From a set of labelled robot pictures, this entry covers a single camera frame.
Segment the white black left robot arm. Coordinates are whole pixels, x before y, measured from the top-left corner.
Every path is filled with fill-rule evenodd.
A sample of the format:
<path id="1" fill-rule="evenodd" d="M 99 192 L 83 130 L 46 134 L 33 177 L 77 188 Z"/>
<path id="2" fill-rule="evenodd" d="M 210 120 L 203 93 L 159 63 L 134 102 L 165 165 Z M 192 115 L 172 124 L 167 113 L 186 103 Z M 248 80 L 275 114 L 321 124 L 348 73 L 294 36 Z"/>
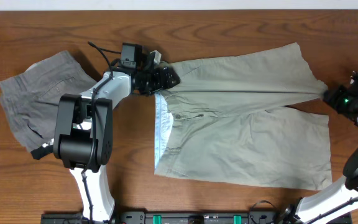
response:
<path id="1" fill-rule="evenodd" d="M 179 83 L 179 75 L 168 65 L 131 68 L 112 62 L 95 86 L 60 98 L 53 154 L 78 185 L 83 202 L 80 223 L 109 223 L 114 213 L 106 171 L 112 153 L 113 109 L 133 92 L 153 95 Z"/>

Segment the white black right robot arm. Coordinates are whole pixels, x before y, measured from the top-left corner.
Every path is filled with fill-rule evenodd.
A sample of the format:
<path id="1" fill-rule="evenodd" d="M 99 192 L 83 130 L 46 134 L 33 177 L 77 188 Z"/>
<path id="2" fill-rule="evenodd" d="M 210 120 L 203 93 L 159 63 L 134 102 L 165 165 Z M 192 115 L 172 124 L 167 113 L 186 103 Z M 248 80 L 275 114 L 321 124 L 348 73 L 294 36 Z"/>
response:
<path id="1" fill-rule="evenodd" d="M 358 209 L 358 148 L 350 156 L 340 179 L 310 197 L 302 198 L 282 223 L 329 223 Z"/>

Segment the khaki green shorts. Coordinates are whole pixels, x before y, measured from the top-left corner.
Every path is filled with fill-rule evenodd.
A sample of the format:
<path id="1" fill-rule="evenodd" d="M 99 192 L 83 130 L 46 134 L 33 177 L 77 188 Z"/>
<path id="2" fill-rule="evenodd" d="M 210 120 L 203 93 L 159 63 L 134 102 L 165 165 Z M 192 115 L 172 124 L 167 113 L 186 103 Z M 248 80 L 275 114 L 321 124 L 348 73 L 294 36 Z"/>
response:
<path id="1" fill-rule="evenodd" d="M 332 183 L 329 118 L 295 109 L 321 98 L 300 46 L 170 64 L 155 96 L 155 174 L 322 190 Z"/>

